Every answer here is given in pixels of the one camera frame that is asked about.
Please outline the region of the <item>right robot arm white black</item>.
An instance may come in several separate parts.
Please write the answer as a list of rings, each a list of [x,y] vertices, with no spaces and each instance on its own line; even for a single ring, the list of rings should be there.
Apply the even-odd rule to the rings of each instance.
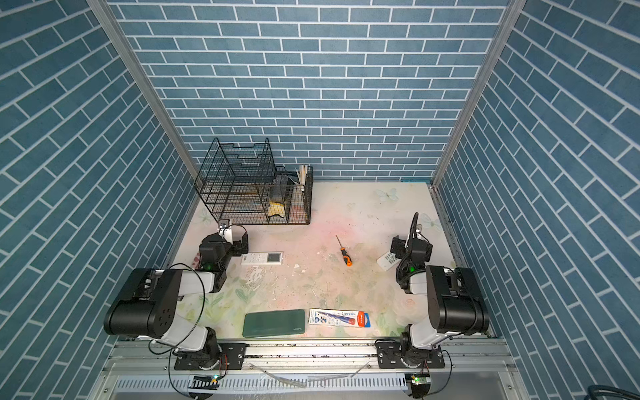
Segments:
[[[406,326],[398,339],[374,343],[381,369],[444,368],[442,344],[455,337],[486,333],[488,308],[473,270],[429,265],[433,245],[415,233],[392,239],[399,261],[396,282],[406,294],[427,299],[428,317]]]

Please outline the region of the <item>orange black screwdriver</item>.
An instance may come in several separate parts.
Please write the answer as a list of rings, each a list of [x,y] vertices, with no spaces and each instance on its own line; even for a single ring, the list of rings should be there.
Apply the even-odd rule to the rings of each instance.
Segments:
[[[351,259],[348,251],[346,250],[345,246],[342,245],[342,242],[340,241],[339,237],[336,236],[336,240],[338,241],[338,244],[340,246],[340,252],[343,258],[344,263],[348,266],[351,267],[353,266],[353,260]]]

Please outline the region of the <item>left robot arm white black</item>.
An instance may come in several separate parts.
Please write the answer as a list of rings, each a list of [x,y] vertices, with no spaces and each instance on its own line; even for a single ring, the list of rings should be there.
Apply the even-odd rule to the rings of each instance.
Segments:
[[[248,253],[248,234],[233,238],[231,228],[206,236],[198,250],[195,268],[176,263],[164,270],[136,268],[125,281],[103,322],[113,336],[147,337],[167,347],[178,371],[240,370],[247,346],[221,344],[213,328],[191,323],[177,315],[178,301],[200,295],[197,313],[204,315],[207,295],[218,293],[227,279],[232,258]]]

